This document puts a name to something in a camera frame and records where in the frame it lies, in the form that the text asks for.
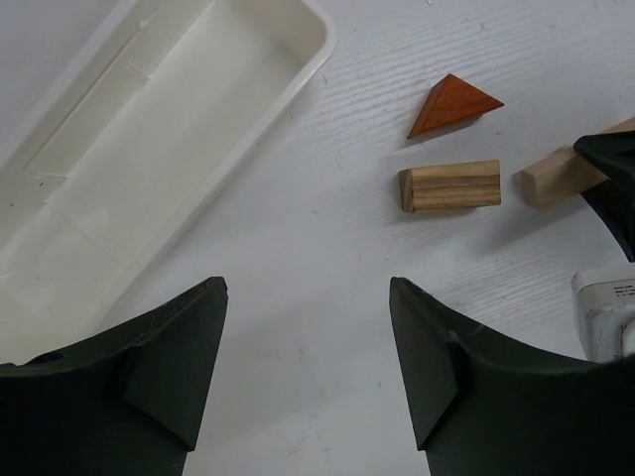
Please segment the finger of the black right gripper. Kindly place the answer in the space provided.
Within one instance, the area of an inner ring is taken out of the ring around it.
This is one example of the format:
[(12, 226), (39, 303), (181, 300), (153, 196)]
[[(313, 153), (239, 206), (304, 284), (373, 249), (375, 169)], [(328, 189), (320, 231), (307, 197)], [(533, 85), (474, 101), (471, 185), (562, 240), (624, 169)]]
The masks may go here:
[(606, 225), (629, 262), (634, 261), (634, 132), (587, 135), (573, 149), (607, 180), (581, 196)]

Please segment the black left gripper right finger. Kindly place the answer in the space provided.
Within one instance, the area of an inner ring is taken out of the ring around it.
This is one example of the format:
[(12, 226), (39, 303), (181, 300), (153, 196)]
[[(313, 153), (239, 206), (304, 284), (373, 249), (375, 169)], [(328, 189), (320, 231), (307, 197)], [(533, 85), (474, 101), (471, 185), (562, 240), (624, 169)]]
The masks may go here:
[(393, 278), (389, 307), (417, 447), (434, 475), (630, 475), (634, 360), (539, 349)]

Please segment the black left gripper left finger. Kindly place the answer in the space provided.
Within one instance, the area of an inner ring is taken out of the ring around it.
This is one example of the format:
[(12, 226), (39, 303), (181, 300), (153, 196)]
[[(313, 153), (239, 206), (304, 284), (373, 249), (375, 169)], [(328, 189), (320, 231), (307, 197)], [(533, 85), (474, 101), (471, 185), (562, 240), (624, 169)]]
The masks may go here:
[(1, 367), (5, 475), (180, 475), (228, 305), (209, 278), (142, 315)]

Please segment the dark striped wood block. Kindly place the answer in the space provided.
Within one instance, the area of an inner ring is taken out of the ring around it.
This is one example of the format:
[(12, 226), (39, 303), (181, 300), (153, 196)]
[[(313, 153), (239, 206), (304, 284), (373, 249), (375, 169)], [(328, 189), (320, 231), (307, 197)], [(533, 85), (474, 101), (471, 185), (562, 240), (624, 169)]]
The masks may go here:
[(402, 170), (401, 209), (422, 214), (500, 205), (500, 172), (498, 160)]

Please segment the orange triangular wood block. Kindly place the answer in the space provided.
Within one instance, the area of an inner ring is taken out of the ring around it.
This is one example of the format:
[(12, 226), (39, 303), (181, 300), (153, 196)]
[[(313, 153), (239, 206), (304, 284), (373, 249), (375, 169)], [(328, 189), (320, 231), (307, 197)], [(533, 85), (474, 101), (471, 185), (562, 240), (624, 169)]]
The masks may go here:
[(503, 106), (499, 99), (449, 73), (431, 89), (407, 138), (474, 120)]

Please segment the white plastic tray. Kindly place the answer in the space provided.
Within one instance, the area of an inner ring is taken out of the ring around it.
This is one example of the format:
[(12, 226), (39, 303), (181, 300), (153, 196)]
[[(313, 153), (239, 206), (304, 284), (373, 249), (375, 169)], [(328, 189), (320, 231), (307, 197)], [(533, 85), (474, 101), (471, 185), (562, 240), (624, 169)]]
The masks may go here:
[(1, 167), (1, 359), (95, 333), (332, 55), (315, 1), (121, 1)]

